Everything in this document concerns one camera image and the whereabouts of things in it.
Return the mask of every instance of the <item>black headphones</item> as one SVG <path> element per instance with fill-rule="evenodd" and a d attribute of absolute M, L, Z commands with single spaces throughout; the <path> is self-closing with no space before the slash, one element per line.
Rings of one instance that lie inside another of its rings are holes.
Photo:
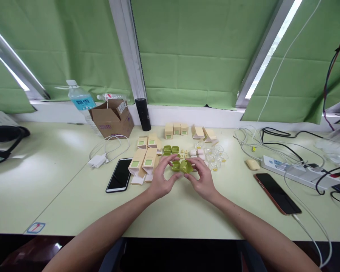
<path fill-rule="evenodd" d="M 0 162 L 5 161 L 20 141 L 30 135 L 30 131 L 25 127 L 0 126 L 0 142 L 16 141 L 6 151 L 0 150 Z"/>

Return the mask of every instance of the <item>power strip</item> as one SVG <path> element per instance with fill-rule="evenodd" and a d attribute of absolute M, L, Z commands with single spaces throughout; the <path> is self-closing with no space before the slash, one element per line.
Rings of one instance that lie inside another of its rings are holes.
<path fill-rule="evenodd" d="M 261 166 L 267 170 L 280 174 L 281 176 L 284 176 L 286 172 L 285 170 L 290 167 L 289 164 L 267 156 L 262 157 Z M 309 167 L 304 168 L 301 165 L 296 165 L 287 171 L 286 178 L 292 179 L 293 181 L 316 190 L 315 183 L 324 174 L 324 172 L 313 171 Z M 327 190 L 329 187 L 337 184 L 340 184 L 340 179 L 332 178 L 330 175 L 327 175 L 320 181 L 317 187 L 319 190 Z"/>

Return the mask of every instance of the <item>phone with red case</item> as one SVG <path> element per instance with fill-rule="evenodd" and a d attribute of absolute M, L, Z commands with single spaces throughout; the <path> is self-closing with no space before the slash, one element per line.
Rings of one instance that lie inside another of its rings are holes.
<path fill-rule="evenodd" d="M 281 213 L 284 215 L 302 213 L 300 208 L 292 201 L 270 174 L 254 174 L 254 177 Z"/>

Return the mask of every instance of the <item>blue bottle label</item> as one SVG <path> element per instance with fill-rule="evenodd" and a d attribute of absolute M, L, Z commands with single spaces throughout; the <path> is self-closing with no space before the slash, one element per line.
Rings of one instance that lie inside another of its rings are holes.
<path fill-rule="evenodd" d="M 90 110 L 96 106 L 92 98 L 89 99 L 73 99 L 72 102 L 78 110 Z"/>

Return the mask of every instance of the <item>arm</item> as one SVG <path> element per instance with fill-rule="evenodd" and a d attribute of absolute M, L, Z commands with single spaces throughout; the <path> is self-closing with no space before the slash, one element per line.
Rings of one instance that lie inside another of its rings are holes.
<path fill-rule="evenodd" d="M 290 239 L 267 222 L 237 206 L 222 196 L 214 187 L 212 174 L 200 158 L 187 159 L 199 172 L 197 180 L 190 174 L 195 191 L 220 209 L 241 235 L 278 271 L 320 271 L 317 265 Z"/>
<path fill-rule="evenodd" d="M 177 154 L 163 157 L 146 191 L 102 216 L 79 233 L 54 256 L 43 272 L 88 271 L 111 249 L 143 210 L 170 192 L 181 174 L 174 174 L 167 181 L 164 170 L 167 164 L 172 165 L 170 161 L 179 160 L 176 156 Z"/>

